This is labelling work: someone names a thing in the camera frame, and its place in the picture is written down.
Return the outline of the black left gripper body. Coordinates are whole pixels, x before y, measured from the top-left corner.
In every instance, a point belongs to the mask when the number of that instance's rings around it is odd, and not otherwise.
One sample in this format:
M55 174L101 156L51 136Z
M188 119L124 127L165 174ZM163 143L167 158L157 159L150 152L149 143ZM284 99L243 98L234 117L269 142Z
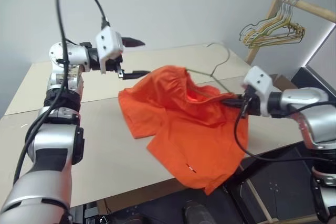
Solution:
M118 77L120 79L123 79L124 72L121 68L121 63L123 62L123 58L120 55L119 57L115 59L109 59L106 61L106 71L113 71L118 74Z

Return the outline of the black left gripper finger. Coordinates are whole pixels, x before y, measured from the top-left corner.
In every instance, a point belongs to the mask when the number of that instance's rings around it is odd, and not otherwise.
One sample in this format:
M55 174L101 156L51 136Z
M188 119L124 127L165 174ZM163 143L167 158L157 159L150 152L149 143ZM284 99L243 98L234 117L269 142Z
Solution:
M122 37L122 44L128 48L145 46L145 43L142 42L141 40L134 39L131 37Z
M131 80L131 79L138 79L141 77L146 76L147 74L149 74L150 71L145 71L145 70L136 70L136 71L132 71L131 73L123 73L123 80Z

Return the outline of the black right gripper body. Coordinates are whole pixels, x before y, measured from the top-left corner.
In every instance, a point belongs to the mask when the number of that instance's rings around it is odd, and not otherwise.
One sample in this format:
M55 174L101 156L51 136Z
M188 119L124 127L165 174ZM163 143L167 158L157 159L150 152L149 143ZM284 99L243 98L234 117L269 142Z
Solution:
M248 115L261 115L260 112L260 98L256 94L256 89L253 87L247 87L244 95L244 113Z

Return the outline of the olive wire hanger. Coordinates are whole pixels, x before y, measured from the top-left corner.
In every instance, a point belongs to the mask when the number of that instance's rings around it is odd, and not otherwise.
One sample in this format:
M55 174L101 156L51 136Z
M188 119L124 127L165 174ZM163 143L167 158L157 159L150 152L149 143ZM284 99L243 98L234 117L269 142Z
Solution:
M185 63L192 80L213 85L221 92L238 92L239 82L249 67L232 50L218 42L188 47Z

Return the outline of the orange shirt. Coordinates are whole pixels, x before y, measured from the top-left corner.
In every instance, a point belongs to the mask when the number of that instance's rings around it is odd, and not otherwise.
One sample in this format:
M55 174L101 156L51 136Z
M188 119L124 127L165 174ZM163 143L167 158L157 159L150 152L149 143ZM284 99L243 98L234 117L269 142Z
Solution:
M151 137L149 152L184 186L211 194L240 165L248 119L222 104L233 93L196 85L183 67L164 66L118 94L136 139Z

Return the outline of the light wooden base strip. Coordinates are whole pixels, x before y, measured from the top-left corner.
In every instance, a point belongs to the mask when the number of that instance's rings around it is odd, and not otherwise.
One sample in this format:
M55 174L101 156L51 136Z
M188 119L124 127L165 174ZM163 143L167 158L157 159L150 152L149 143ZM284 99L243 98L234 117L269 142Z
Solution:
M246 183L251 191L251 193L253 194L255 200L257 201L260 209L262 210L266 221L260 222L259 224L272 224L274 223L273 218L271 217L269 211L267 210L265 204L263 203L261 197L259 196L257 190L255 189L254 185L252 184L252 182L250 181L250 179L246 180Z

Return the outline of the light wooden clothes rack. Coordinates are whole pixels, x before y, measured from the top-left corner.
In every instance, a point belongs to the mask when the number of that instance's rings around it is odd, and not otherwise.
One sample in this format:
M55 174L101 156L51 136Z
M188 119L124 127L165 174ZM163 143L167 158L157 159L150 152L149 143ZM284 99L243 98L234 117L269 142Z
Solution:
M239 33L239 40L248 47L247 64L252 64L261 47L298 44L302 41L306 29L291 21L294 8L336 25L336 12L324 7L303 0L272 0L266 18L246 25Z

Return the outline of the dark rounded shape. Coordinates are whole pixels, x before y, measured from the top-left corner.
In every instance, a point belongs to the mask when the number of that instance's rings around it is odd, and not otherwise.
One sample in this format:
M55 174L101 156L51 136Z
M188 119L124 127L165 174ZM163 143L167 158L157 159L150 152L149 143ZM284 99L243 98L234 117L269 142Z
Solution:
M184 224L211 224L212 217L202 204L189 200L182 209Z
M142 214L135 214L128 217L123 224L151 224L150 220L142 215Z

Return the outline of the black metal table frame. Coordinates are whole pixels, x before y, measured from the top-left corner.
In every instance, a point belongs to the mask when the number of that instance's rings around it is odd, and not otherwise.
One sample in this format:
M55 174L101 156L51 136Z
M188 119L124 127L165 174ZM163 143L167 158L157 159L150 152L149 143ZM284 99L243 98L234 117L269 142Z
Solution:
M246 169L240 167L237 168L234 174L223 183L223 190L226 191L232 199L238 199L240 198L237 191L238 186L242 185L247 179L256 175L260 170L267 167L268 165L279 162L312 161L313 156L309 150L304 151L304 153L307 153L306 156L299 153L298 157L296 158L282 158L282 156L284 156L287 152L294 148L300 147L301 145L303 145L303 142L290 144L271 151L257 154L253 162Z

